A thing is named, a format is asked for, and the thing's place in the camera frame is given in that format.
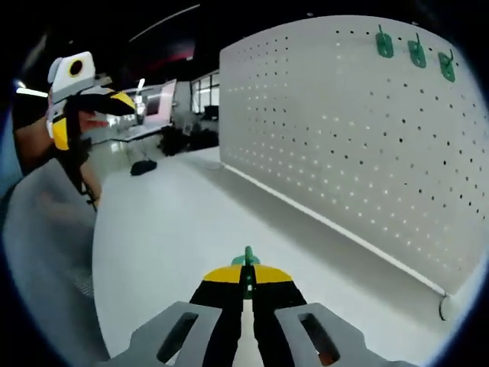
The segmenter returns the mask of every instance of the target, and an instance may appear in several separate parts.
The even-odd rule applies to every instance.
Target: white pegboard
[[[391,59],[377,53],[379,24]],[[425,69],[407,48],[416,32]],[[450,49],[454,83],[438,62]],[[489,223],[489,125],[448,41],[398,21],[333,16],[252,35],[220,64],[223,163],[449,293],[460,288]]]

